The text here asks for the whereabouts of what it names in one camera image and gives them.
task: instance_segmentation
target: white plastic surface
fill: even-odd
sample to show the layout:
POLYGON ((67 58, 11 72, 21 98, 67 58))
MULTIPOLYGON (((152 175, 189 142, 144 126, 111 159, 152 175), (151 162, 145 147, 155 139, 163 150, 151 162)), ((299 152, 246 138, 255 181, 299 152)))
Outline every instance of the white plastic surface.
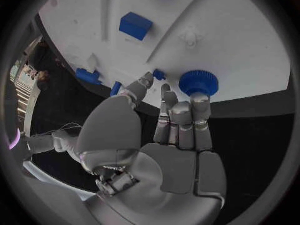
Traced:
MULTIPOLYGON (((191 70, 212 72, 212 102, 286 90, 290 61, 275 29, 250 0, 50 0, 40 11, 50 38, 71 67, 101 73, 112 87, 160 69, 180 101, 178 86, 191 70), (129 12, 154 24, 143 41, 119 32, 129 12)), ((155 80, 144 102, 160 107, 155 80)))

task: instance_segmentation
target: purple light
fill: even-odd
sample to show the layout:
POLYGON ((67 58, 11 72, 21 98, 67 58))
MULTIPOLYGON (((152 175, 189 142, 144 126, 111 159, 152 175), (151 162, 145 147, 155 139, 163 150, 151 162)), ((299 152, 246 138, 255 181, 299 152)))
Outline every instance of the purple light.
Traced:
POLYGON ((19 143, 21 138, 21 133, 20 130, 17 129, 17 134, 16 134, 16 138, 15 140, 9 145, 9 150, 12 150, 15 146, 17 146, 17 144, 19 143))

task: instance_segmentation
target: white board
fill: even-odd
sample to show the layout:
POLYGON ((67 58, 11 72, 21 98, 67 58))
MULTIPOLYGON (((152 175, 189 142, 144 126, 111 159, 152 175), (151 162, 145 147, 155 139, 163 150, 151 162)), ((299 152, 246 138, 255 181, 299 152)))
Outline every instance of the white board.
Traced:
POLYGON ((158 108, 164 82, 180 101, 189 100, 178 82, 191 70, 217 76, 219 92, 212 102, 288 87, 288 54, 250 0, 50 0, 39 14, 71 67, 97 70, 105 86, 115 81, 127 86, 155 69, 165 72, 167 80, 155 80, 144 100, 158 108), (119 31, 129 12, 153 22, 143 41, 119 31))

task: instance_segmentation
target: blue rectangular block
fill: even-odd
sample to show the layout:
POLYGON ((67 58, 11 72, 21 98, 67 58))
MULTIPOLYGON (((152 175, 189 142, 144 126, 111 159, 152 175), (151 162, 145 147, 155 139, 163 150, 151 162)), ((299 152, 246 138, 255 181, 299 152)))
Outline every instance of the blue rectangular block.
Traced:
POLYGON ((152 25, 152 21, 130 12, 121 18, 119 30, 142 41, 152 25))

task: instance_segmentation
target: wire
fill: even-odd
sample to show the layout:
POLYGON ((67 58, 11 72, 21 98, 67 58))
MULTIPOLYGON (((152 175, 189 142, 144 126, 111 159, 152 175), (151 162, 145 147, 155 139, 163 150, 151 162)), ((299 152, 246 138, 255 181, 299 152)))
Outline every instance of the wire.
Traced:
POLYGON ((45 135, 48 135, 48 134, 51 134, 51 133, 54 133, 54 132, 57 132, 57 131, 65 131, 65 130, 70 130, 70 129, 75 129, 75 128, 81 128, 82 129, 83 127, 81 125, 79 125, 78 123, 76 123, 76 122, 70 122, 70 123, 67 123, 66 125, 62 126, 60 129, 47 131, 47 132, 44 132, 44 133, 41 133, 41 134, 36 134, 36 135, 33 135, 33 137, 45 136, 45 135))

